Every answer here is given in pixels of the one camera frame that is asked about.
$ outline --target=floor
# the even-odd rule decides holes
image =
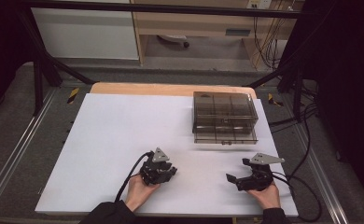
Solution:
[[[242,86],[265,76],[270,70],[257,72],[249,63],[249,58],[238,39],[220,39],[208,37],[189,38],[190,47],[184,49],[176,43],[165,42],[152,36],[147,50],[146,63],[120,62],[107,60],[66,60],[83,75],[92,79],[114,82],[141,83],[177,83]],[[63,141],[90,86],[77,82],[62,73],[64,84],[60,88],[46,87],[53,98],[46,107],[42,120],[35,120],[34,87],[32,66],[27,64],[17,73],[0,104],[0,223],[78,223],[81,217],[49,217],[35,213],[35,205],[40,197],[40,190],[46,185]],[[290,118],[291,93],[280,94],[276,85],[278,79],[269,81],[257,88],[268,121]],[[306,80],[306,87],[315,90],[315,83]],[[73,88],[79,88],[76,100],[72,104],[66,101]],[[301,110],[313,102],[310,96],[302,98]],[[40,125],[32,130],[26,143],[19,142],[30,127],[30,122]],[[316,223],[364,223],[364,189],[348,163],[336,159],[336,149],[329,138],[326,119],[315,113],[307,120],[311,137],[311,147],[320,168],[328,180],[336,203],[340,204],[346,222],[337,222],[327,195],[323,191],[323,182],[316,176],[318,167],[306,161],[296,175],[313,189],[322,206],[322,215]],[[290,174],[301,160],[305,147],[304,125],[293,122],[271,128],[273,139],[281,157],[288,162],[283,164],[285,172]],[[16,155],[16,146],[21,146],[22,153]],[[10,175],[2,175],[4,165],[13,164]],[[300,182],[292,182],[300,216],[314,218],[318,214],[318,205],[313,194]],[[258,223],[259,217],[237,218],[240,224]],[[301,219],[290,218],[294,223]]]

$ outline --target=white table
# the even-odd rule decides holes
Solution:
[[[36,212],[84,215],[113,202],[138,158],[160,147],[178,169],[136,211],[138,216],[245,217],[262,213],[256,201],[229,183],[226,174],[251,175],[242,158],[278,156],[263,107],[255,145],[194,144],[191,96],[87,94],[51,173]],[[272,164],[283,173],[281,164]],[[297,209],[288,187],[275,180],[287,216]],[[125,199],[127,188],[121,196]]]

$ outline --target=black clamp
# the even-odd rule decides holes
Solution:
[[[250,159],[243,159],[243,164],[250,166],[252,175],[237,179],[233,175],[226,174],[229,182],[235,184],[238,190],[264,190],[273,182],[273,173],[270,163],[284,162],[284,159],[258,153]]]
[[[156,148],[156,152],[150,151],[147,161],[144,161],[139,174],[144,179],[145,184],[155,185],[170,181],[171,177],[175,175],[176,168],[161,149]]]

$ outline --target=gray floor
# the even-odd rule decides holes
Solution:
[[[147,50],[147,61],[144,65],[139,65],[137,62],[110,64],[109,61],[95,60],[84,63],[70,61],[70,63],[87,77],[114,82],[241,86],[266,74],[252,69],[248,57],[242,50],[241,41],[207,37],[190,38],[189,49],[164,42],[154,36],[149,41],[151,45]],[[3,223],[77,223],[81,219],[81,217],[49,217],[34,211],[40,197],[38,192],[46,185],[63,148],[63,141],[67,138],[67,131],[73,125],[71,121],[75,119],[84,94],[90,90],[90,86],[81,85],[66,74],[63,74],[63,78],[65,79],[63,87],[47,89],[56,91],[54,100],[0,197],[0,221]],[[272,93],[274,100],[278,102],[291,98],[289,93],[278,94],[275,89],[276,84],[277,80],[272,80],[264,87],[256,89],[268,121],[289,118],[285,106],[268,103],[269,93]],[[74,103],[69,105],[66,101],[75,86],[80,87],[79,93]],[[311,101],[303,98],[303,102],[308,105]],[[28,126],[33,111],[33,71],[28,65],[18,71],[4,102],[0,104],[0,172]],[[360,186],[351,166],[336,160],[335,148],[329,140],[322,118],[311,117],[308,124],[312,147],[326,171],[349,223],[364,223],[364,189]],[[272,131],[281,128],[282,126],[275,127]],[[295,127],[289,127],[274,133],[273,139],[280,156],[287,160],[283,167],[286,173],[290,173],[302,156],[297,130]],[[297,176],[303,178],[321,198],[323,214],[318,223],[333,223],[307,162],[297,172]],[[314,217],[317,213],[314,197],[301,184],[297,182],[293,184],[296,189],[295,202],[299,214],[302,217]],[[291,220],[295,223],[302,222],[297,218]],[[255,223],[253,217],[239,218],[238,222]]]

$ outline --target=white cabinet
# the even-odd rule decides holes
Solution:
[[[138,60],[131,12],[47,8],[33,8],[33,12],[45,46],[54,57]]]

